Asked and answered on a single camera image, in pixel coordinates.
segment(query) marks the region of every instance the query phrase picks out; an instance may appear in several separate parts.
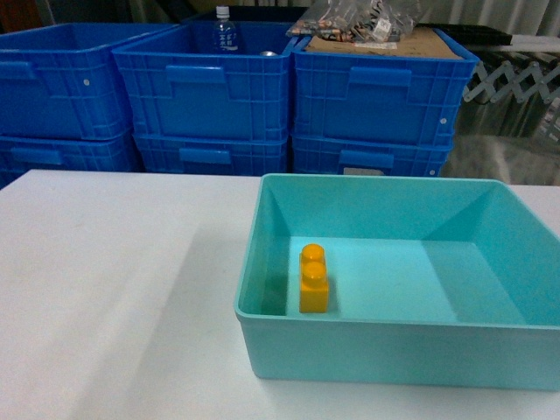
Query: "label on crate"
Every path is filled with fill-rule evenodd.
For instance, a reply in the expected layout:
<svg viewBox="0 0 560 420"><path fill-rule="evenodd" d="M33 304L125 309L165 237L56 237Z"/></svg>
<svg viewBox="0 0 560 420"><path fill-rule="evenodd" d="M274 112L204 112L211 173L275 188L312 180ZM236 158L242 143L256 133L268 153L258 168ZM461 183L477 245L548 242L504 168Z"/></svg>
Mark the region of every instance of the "label on crate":
<svg viewBox="0 0 560 420"><path fill-rule="evenodd" d="M365 169L365 168L344 168L342 172L344 175L367 175L370 177L379 177L385 175L383 171L378 169Z"/></svg>
<svg viewBox="0 0 560 420"><path fill-rule="evenodd" d="M375 48L377 50L396 50L396 42L356 42L359 48Z"/></svg>

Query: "crate handle opening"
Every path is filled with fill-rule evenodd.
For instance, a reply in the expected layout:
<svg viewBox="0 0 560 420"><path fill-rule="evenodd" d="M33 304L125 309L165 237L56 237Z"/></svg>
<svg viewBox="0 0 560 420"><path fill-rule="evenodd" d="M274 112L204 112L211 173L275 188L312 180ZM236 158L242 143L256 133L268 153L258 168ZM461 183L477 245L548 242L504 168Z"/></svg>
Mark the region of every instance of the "crate handle opening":
<svg viewBox="0 0 560 420"><path fill-rule="evenodd" d="M177 83L226 83L223 67L167 66L167 80Z"/></svg>
<svg viewBox="0 0 560 420"><path fill-rule="evenodd" d="M181 162L231 165L231 155L229 150L205 150L184 147L179 149L178 156Z"/></svg>
<svg viewBox="0 0 560 420"><path fill-rule="evenodd" d="M25 164L57 165L64 164L62 153L58 150L37 150L13 147L11 155L17 162Z"/></svg>
<svg viewBox="0 0 560 420"><path fill-rule="evenodd" d="M412 72L410 70L368 67L352 67L350 69L350 83L359 85L408 88L411 81Z"/></svg>
<svg viewBox="0 0 560 420"><path fill-rule="evenodd" d="M340 173L345 167L359 167L368 169L393 169L395 157L387 153L366 153L364 151L343 150L340 152Z"/></svg>
<svg viewBox="0 0 560 420"><path fill-rule="evenodd" d="M8 81L35 81L38 78L32 63L27 61L0 62L0 79Z"/></svg>

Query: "lego stud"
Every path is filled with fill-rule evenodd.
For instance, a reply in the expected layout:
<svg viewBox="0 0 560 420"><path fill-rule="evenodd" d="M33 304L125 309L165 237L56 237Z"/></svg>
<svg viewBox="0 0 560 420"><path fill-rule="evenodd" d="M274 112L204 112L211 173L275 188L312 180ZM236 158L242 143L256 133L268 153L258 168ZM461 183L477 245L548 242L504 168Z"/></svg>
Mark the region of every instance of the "lego stud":
<svg viewBox="0 0 560 420"><path fill-rule="evenodd" d="M301 251L301 263L310 263L312 261L325 263L325 250L317 243L305 245Z"/></svg>

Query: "bottle label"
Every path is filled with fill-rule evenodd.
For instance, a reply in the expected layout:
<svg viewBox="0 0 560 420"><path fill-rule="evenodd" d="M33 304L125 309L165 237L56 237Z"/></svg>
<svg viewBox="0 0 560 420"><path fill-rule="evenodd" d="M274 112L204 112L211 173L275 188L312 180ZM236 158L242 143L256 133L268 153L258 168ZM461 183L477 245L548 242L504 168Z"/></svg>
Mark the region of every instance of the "bottle label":
<svg viewBox="0 0 560 420"><path fill-rule="evenodd" d="M235 53L239 48L237 45L237 31L226 28L214 33L214 44L219 52Z"/></svg>

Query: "table surface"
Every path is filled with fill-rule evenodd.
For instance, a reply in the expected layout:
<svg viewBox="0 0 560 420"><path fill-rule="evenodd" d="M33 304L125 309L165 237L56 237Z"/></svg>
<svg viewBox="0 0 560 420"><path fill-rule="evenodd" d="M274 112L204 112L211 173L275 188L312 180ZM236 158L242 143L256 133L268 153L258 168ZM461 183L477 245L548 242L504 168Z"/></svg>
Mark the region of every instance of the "table surface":
<svg viewBox="0 0 560 420"><path fill-rule="evenodd" d="M259 178L0 191L0 418L558 419L560 393L261 380L233 302ZM515 186L560 233L560 187Z"/></svg>

